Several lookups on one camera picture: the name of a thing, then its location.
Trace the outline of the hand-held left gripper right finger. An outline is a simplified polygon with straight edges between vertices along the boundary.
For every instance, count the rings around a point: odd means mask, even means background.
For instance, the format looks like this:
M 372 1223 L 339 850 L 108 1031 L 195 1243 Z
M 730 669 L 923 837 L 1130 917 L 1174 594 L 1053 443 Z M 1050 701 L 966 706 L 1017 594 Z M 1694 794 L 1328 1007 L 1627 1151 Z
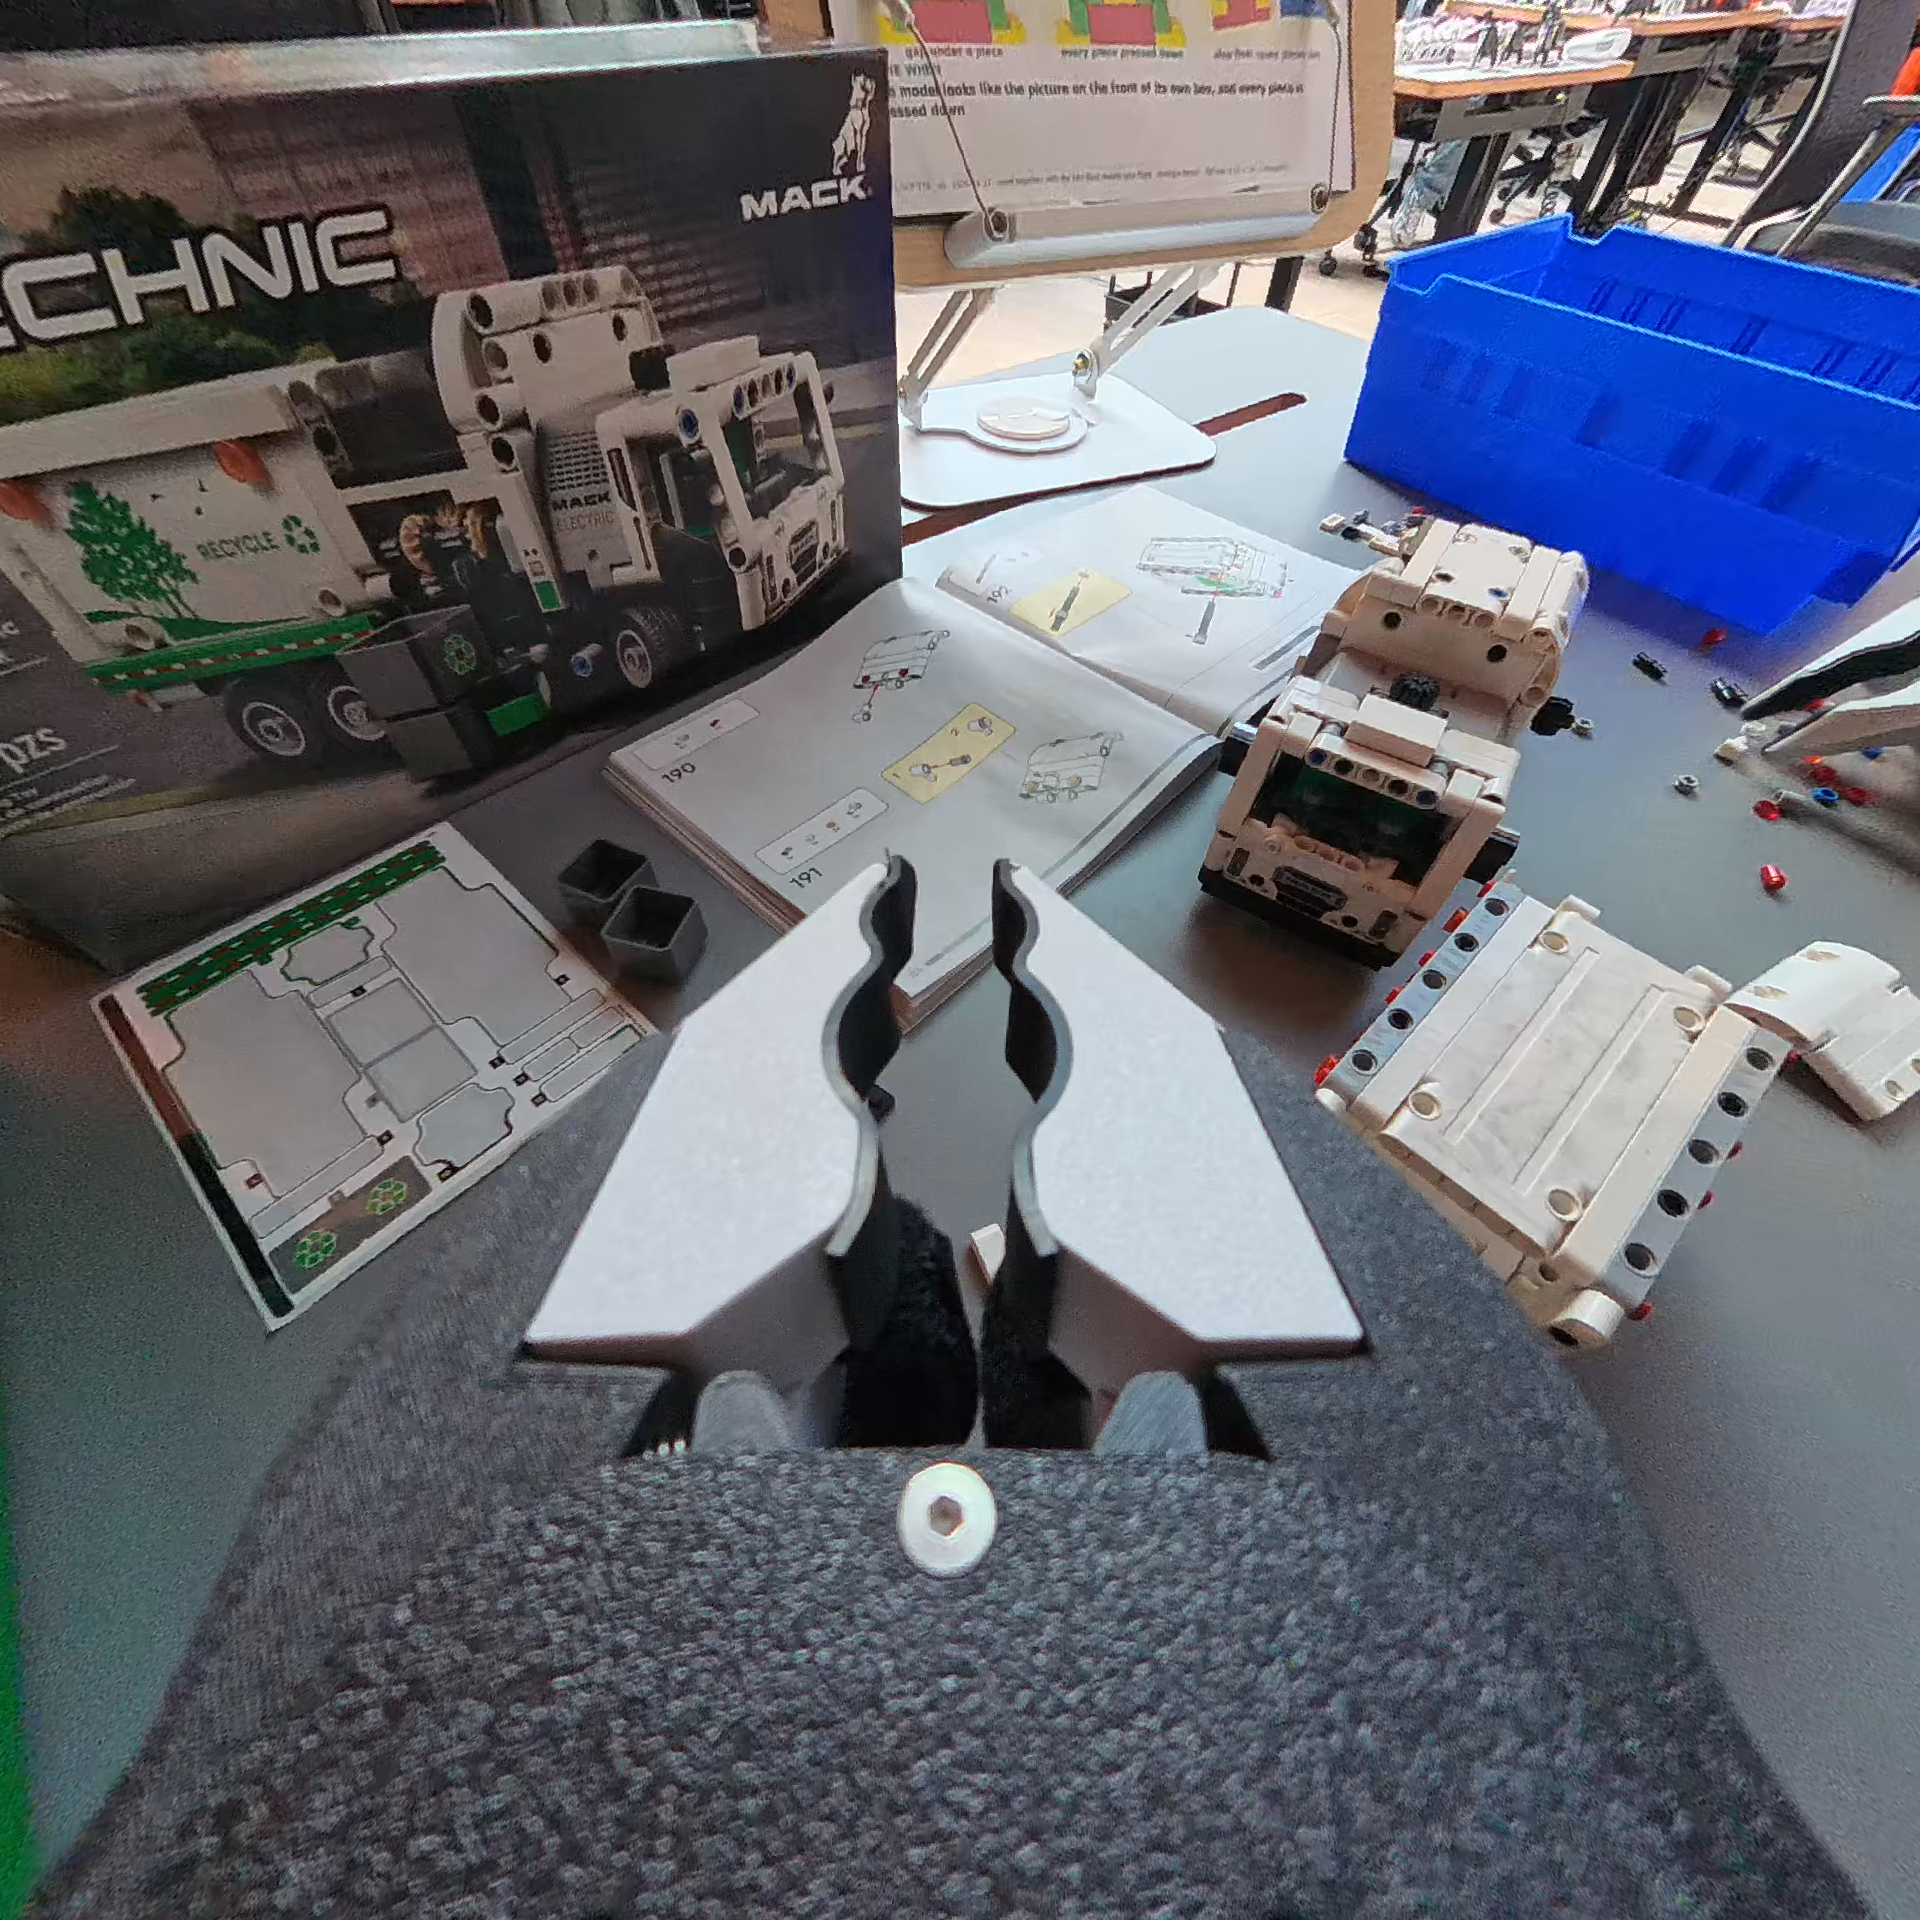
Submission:
M 1195 1379 L 1364 1344 L 1216 1022 L 1036 871 L 992 872 L 1029 1096 L 988 1326 L 1019 1367 Z

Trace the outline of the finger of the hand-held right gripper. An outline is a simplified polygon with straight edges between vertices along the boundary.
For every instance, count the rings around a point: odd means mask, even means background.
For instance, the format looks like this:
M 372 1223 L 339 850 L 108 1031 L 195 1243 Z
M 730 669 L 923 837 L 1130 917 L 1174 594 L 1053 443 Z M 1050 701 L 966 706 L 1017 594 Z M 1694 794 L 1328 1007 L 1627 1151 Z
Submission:
M 1763 746 L 1773 758 L 1809 758 L 1917 746 L 1917 693 L 1882 693 L 1811 716 Z
M 1811 714 L 1817 701 L 1854 687 L 1882 687 L 1886 680 L 1907 686 L 1917 671 L 1917 624 L 1873 621 L 1861 634 L 1835 644 L 1786 679 L 1748 699 L 1741 717 L 1772 717 L 1776 714 Z

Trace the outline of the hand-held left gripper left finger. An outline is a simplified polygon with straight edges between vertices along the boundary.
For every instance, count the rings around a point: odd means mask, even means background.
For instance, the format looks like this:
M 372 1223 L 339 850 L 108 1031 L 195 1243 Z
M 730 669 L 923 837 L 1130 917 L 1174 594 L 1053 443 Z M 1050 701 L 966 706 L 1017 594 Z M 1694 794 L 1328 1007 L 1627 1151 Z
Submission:
M 808 1386 L 876 1346 L 904 1255 L 870 1095 L 917 898 L 904 854 L 866 866 L 682 1024 L 531 1356 Z

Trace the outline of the white curved lego panel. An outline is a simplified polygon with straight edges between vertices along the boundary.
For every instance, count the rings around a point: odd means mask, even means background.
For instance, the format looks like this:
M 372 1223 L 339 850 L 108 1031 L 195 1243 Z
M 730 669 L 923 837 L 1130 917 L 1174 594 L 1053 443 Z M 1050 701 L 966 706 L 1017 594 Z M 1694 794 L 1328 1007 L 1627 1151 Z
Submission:
M 1861 1120 L 1882 1120 L 1917 1096 L 1917 997 L 1873 950 L 1816 940 L 1725 1004 L 1786 1037 Z

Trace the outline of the lego instruction booklet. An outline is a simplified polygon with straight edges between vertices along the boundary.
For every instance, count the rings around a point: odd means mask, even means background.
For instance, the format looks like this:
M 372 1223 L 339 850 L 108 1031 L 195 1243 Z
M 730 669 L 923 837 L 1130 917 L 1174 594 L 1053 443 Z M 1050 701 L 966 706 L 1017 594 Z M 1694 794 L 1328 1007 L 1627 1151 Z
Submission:
M 1216 767 L 1358 575 L 1156 487 L 984 523 L 605 778 L 778 928 L 904 858 L 917 1024 L 992 956 L 995 862 L 1058 894 L 1091 875 Z

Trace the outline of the scattered small lego pieces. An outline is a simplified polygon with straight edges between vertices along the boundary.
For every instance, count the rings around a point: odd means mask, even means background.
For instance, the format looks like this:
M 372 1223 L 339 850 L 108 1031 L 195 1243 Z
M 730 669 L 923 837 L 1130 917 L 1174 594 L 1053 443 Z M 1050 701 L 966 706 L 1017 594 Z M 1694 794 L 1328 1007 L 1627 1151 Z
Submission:
M 1624 731 L 1630 754 L 1616 788 L 1633 803 L 1626 840 L 1642 866 L 1696 891 L 1717 885 L 1786 898 L 1798 883 L 1811 896 L 1816 872 L 1851 860 L 1846 847 L 1875 847 L 1883 831 L 1899 831 L 1893 803 L 1916 770 L 1914 748 L 1773 758 L 1763 746 L 1828 706 L 1916 693 L 1916 677 L 1854 687 L 1812 711 L 1741 717 L 1748 699 L 1803 662 L 1755 662 L 1736 679 L 1736 660 L 1718 650 L 1678 666 L 1668 690 L 1643 699 Z

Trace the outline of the dark grey lego bin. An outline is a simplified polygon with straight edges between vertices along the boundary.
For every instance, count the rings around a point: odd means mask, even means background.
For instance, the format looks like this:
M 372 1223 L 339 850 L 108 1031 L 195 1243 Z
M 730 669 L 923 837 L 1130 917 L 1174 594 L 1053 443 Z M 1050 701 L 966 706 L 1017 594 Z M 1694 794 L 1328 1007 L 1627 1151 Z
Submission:
M 682 988 L 700 966 L 709 940 L 701 906 L 692 896 L 635 883 L 610 908 L 600 928 L 617 975 Z
M 653 862 L 617 840 L 592 839 L 558 875 L 568 917 L 600 930 L 635 890 L 658 886 Z

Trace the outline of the white lego container body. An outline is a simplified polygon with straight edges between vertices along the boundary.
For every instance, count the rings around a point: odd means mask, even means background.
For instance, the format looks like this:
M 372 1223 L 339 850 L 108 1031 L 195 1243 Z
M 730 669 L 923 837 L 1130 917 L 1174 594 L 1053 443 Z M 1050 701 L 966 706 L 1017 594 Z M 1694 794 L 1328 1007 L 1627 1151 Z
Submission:
M 1532 1326 L 1602 1348 L 1648 1291 L 1789 1058 L 1733 988 L 1600 928 L 1592 903 L 1482 885 L 1316 1102 L 1422 1194 Z

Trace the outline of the lego sticker sheet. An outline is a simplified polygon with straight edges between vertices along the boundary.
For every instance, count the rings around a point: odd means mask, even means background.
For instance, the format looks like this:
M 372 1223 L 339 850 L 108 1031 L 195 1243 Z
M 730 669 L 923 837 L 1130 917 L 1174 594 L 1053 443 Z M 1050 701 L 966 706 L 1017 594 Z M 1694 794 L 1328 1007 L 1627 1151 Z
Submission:
M 163 956 L 92 1010 L 272 1331 L 656 1034 L 448 822 Z

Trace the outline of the white green lego truck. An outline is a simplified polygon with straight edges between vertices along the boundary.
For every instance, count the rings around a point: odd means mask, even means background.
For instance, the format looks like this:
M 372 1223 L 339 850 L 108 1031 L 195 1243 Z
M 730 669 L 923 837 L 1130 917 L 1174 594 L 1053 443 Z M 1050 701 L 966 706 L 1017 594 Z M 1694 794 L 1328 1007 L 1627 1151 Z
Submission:
M 1198 883 L 1364 966 L 1403 956 L 1454 890 L 1518 850 L 1504 813 L 1592 592 L 1574 548 L 1429 517 L 1323 614 L 1240 762 Z

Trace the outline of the black lego set box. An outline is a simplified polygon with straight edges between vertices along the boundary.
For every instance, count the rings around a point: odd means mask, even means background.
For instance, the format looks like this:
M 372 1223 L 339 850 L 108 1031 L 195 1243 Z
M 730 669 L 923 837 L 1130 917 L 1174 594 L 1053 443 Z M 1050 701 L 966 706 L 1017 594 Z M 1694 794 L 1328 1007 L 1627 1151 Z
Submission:
M 5 55 L 5 914 L 128 972 L 899 575 L 888 68 Z

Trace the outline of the blue plastic bin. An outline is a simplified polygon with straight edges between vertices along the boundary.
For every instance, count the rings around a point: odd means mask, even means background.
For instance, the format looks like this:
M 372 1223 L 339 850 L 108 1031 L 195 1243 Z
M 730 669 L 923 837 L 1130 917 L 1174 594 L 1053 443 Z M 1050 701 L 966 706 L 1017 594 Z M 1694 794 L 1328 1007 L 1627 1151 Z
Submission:
M 1349 463 L 1725 626 L 1916 556 L 1917 293 L 1568 216 L 1401 255 Z

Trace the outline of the background tables and chairs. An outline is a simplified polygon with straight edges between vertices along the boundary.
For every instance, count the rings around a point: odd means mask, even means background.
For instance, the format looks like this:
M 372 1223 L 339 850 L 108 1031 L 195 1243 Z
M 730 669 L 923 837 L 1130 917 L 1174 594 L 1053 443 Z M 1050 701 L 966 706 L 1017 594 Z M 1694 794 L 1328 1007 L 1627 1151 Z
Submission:
M 1916 45 L 1916 4 L 1403 4 L 1395 160 L 1352 243 L 1361 272 L 1473 235 L 1516 198 L 1596 234 L 1659 184 L 1700 88 L 1718 117 L 1668 204 L 1678 219 L 1750 110 L 1864 58 L 1877 88 Z

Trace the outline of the green box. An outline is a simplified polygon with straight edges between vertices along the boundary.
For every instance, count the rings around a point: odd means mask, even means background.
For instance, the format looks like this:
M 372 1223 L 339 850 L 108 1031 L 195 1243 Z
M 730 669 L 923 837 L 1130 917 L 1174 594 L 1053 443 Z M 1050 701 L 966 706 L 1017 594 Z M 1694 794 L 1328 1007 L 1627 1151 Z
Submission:
M 11 1528 L 10 1451 L 2 1447 L 2 1916 L 25 1912 L 40 1844 L 33 1812 L 33 1756 L 20 1706 L 20 1642 Z

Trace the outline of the document holder stand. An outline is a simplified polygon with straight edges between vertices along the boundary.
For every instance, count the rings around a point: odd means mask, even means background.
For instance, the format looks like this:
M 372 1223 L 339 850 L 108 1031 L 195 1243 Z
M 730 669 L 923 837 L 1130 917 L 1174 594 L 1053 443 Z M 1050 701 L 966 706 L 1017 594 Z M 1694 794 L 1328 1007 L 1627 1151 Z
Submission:
M 828 4 L 882 50 L 896 280 L 946 287 L 899 390 L 922 517 L 1186 474 L 1212 439 L 1117 374 L 1218 264 L 1358 229 L 1395 118 L 1387 2 Z M 1160 269 L 1066 373 L 939 389 L 1016 280 Z

